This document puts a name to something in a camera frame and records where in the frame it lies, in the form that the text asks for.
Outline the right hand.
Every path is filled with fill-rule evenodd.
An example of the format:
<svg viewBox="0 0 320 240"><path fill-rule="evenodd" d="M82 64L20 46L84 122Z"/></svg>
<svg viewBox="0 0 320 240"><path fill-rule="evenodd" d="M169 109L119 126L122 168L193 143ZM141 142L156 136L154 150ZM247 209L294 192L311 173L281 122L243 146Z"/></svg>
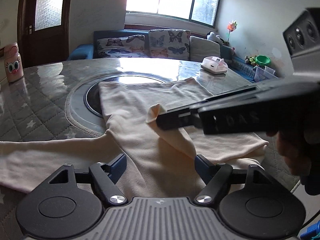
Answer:
<svg viewBox="0 0 320 240"><path fill-rule="evenodd" d="M305 192L319 195L319 131L267 132L277 137L278 153L294 176L299 176Z"/></svg>

